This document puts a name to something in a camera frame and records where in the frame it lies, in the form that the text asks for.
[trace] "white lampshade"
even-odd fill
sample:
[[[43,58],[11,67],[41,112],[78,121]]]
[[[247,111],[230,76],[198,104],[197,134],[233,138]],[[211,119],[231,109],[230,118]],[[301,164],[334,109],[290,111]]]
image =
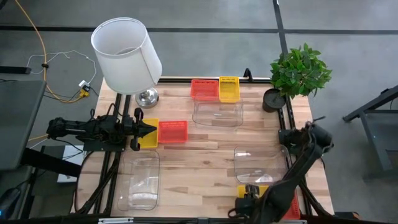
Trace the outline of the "white lampshade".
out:
[[[108,86],[121,94],[141,93],[156,85],[162,64],[146,27],[138,20],[115,18],[99,25],[91,44]]]

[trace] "concrete floor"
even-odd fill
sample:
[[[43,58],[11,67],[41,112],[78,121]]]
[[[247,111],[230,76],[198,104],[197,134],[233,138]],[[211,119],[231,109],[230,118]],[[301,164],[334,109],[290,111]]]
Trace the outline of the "concrete floor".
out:
[[[147,27],[261,28],[276,29],[271,0],[20,0],[38,26],[97,26],[114,17],[134,17]],[[398,30],[398,2],[395,0],[280,0],[285,29]],[[29,25],[13,1],[0,11],[0,25]],[[48,52],[78,50],[93,60],[90,33],[42,32]],[[254,76],[269,77],[269,64],[280,54],[278,34],[236,33],[150,33],[164,67],[163,75],[236,75],[249,67]],[[398,83],[396,75],[397,35],[286,35],[288,47],[304,42],[322,52],[333,69],[326,88],[310,97],[313,117],[326,116],[320,124],[334,135],[335,148],[325,155],[326,174],[335,211],[355,211],[365,220],[398,223],[397,181],[364,182],[362,175],[379,169],[375,152],[368,144],[362,124],[346,124],[341,117],[385,88]],[[41,54],[39,40],[30,31],[0,31],[0,65],[24,66],[32,54]],[[71,54],[50,63],[49,85],[63,95],[72,95],[82,79],[93,74],[91,63]],[[31,67],[40,70],[41,59]],[[41,75],[0,75],[4,79],[35,80]],[[99,90],[98,69],[92,86]],[[43,134],[49,119],[85,120],[95,108],[96,96],[71,105],[44,98],[31,136]],[[392,105],[398,108],[398,102]],[[47,141],[46,145],[59,145]],[[25,173],[3,175],[0,190],[24,180]],[[35,216],[68,212],[70,195],[43,197]],[[60,206],[47,206],[58,201]]]

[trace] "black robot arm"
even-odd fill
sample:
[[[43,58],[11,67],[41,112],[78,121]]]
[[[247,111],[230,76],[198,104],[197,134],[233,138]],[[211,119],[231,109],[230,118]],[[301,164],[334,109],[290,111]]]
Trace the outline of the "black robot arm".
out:
[[[135,122],[129,115],[122,121],[109,113],[97,118],[93,116],[94,114],[91,114],[91,119],[88,121],[67,121],[63,118],[55,118],[49,122],[48,138],[56,139],[72,134],[85,143],[83,148],[85,151],[122,151],[126,145],[127,136],[133,136],[130,147],[134,151],[139,151],[138,138],[156,130],[156,127],[142,121],[144,113],[140,108],[134,110]]]
[[[313,163],[328,152],[333,143],[331,135],[314,123],[307,123],[301,130],[290,130],[283,141],[287,147],[300,150],[296,162],[287,171],[282,180],[271,185],[262,197],[258,197],[258,187],[246,186],[244,198],[235,200],[235,208],[229,216],[247,218],[246,224],[268,224],[278,222],[286,214],[292,203],[296,187]]]

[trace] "red object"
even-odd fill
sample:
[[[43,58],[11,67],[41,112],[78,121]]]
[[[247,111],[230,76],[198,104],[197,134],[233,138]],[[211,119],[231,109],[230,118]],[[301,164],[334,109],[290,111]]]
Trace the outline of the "red object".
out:
[[[191,97],[196,96],[200,100],[212,100],[218,98],[218,81],[217,80],[192,80],[191,82]]]
[[[159,142],[185,142],[188,139],[187,121],[159,121]]]
[[[300,207],[299,200],[297,200],[297,193],[294,192],[294,198],[289,210],[282,218],[283,220],[299,220],[300,219]]]

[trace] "wooden table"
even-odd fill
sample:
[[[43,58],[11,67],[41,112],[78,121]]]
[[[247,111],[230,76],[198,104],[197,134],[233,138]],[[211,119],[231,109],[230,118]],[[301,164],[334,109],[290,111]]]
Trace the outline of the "wooden table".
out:
[[[159,118],[161,121],[187,120],[188,141],[182,144],[159,144],[156,149],[160,156],[160,187],[155,209],[151,211],[120,211],[118,199],[123,180],[119,175],[113,199],[112,216],[227,217],[227,211],[234,207],[234,200],[237,196],[236,186],[240,184],[234,173],[234,149],[237,146],[278,149],[277,132],[280,129],[278,115],[277,113],[266,113],[261,108],[262,95],[268,88],[272,88],[272,86],[241,84],[244,123],[236,131],[215,131],[195,127],[195,123],[192,121],[194,103],[190,98],[190,84],[158,84],[156,89],[159,92],[160,101],[157,106],[143,110],[144,118]],[[116,93],[103,81],[96,114],[105,114],[108,106],[114,103],[115,98]],[[120,112],[124,107],[124,98],[121,102]],[[306,97],[296,97],[292,100],[292,106],[298,128],[312,119]],[[134,114],[136,107],[135,99],[132,97],[130,115]],[[126,146],[122,156],[133,153],[135,152]],[[77,202],[79,207],[88,200],[98,185],[103,156],[103,152],[93,153],[83,167],[78,183]],[[285,167],[285,164],[281,162],[279,166]],[[320,161],[313,165],[306,178],[308,188],[317,200],[327,211],[333,213],[325,171]],[[103,205],[108,190],[105,189],[104,192]],[[302,195],[300,193],[298,195],[299,200],[302,201]]]

